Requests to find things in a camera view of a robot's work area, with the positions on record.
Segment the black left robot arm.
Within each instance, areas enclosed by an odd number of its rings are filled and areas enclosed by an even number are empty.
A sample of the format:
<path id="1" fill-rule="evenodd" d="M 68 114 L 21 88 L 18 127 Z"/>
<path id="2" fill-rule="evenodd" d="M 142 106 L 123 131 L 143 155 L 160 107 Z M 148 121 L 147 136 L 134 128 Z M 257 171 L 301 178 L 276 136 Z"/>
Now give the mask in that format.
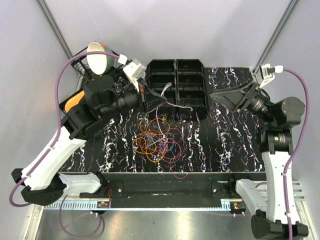
<path id="1" fill-rule="evenodd" d="M 62 174 L 59 169 L 66 160 L 110 120 L 138 109 L 150 113 L 167 102 L 166 97 L 150 89 L 143 81 L 135 88 L 131 83 L 121 91 L 115 88 L 109 75 L 95 77 L 83 86 L 78 103 L 59 117 L 56 135 L 39 156 L 27 167 L 16 168 L 11 175 L 17 186 L 23 186 L 21 196 L 25 206 L 48 206 L 61 197 L 106 198 L 110 185 L 102 173 Z"/>

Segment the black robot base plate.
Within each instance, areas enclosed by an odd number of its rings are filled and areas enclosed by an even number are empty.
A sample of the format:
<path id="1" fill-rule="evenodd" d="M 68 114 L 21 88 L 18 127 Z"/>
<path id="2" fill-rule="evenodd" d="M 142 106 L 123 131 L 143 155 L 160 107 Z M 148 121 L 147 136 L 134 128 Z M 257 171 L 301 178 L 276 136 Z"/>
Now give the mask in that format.
<path id="1" fill-rule="evenodd" d="M 229 209 L 221 200 L 239 199 L 235 184 L 240 179 L 266 180 L 263 172 L 207 172 L 189 173 L 99 173 L 102 189 L 98 193 L 81 193 L 81 198 L 111 197 L 111 208 L 188 211 Z"/>

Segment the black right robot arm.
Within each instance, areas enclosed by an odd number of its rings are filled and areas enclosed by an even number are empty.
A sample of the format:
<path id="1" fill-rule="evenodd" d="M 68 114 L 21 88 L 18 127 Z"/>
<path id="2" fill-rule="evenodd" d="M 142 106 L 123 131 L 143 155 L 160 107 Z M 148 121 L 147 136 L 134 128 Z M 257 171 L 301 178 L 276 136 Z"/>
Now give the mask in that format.
<path id="1" fill-rule="evenodd" d="M 292 181 L 292 129 L 305 112 L 297 97 L 271 102 L 259 84 L 248 82 L 238 87 L 214 91 L 211 98 L 231 112 L 247 110 L 266 122 L 257 131 L 267 186 L 267 199 L 254 182 L 236 179 L 227 185 L 228 195 L 241 197 L 251 213 L 251 231 L 257 240 L 296 240 L 309 235 L 308 226 L 300 222 Z"/>

